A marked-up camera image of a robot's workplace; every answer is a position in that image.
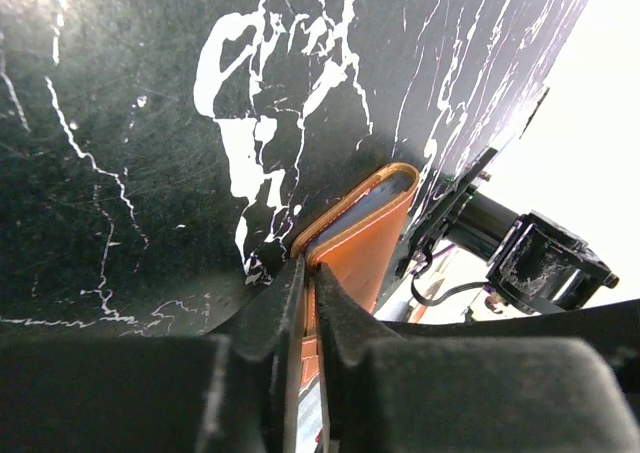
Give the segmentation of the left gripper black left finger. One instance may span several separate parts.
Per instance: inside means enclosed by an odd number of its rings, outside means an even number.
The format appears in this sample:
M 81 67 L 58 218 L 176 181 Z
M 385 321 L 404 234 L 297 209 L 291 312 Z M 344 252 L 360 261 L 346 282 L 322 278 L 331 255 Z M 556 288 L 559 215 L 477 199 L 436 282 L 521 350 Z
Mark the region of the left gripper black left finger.
M 201 336 L 1 346 L 5 452 L 291 452 L 305 263 Z

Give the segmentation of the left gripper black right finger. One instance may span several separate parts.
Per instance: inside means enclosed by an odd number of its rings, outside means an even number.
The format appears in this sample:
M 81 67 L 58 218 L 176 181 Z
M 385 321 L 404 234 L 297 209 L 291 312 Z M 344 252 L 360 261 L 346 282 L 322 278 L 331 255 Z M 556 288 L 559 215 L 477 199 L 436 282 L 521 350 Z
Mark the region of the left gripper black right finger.
M 327 452 L 635 452 L 637 301 L 471 324 L 381 322 L 316 273 Z

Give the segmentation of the brown leather card holder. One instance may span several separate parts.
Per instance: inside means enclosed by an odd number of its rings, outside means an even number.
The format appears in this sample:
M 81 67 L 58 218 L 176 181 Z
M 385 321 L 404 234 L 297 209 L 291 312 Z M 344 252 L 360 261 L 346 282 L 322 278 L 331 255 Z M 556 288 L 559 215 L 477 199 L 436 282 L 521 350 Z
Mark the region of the brown leather card holder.
M 291 256 L 302 255 L 305 286 L 300 386 L 319 373 L 314 272 L 328 266 L 346 294 L 372 312 L 419 184 L 418 170 L 391 163 L 347 194 L 294 241 Z

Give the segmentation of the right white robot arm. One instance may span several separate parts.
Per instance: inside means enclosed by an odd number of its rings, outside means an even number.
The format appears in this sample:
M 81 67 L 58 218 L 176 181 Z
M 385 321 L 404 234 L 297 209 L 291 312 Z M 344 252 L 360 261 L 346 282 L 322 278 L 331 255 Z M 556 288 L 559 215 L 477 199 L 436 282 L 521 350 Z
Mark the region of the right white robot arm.
M 512 211 L 482 194 L 471 179 L 447 182 L 411 236 L 396 275 L 417 282 L 441 256 L 436 246 L 442 240 L 483 260 L 488 271 L 483 280 L 438 296 L 412 285 L 413 299 L 426 308 L 482 290 L 525 315 L 564 313 L 582 308 L 599 288 L 619 283 L 585 240 L 539 213 Z

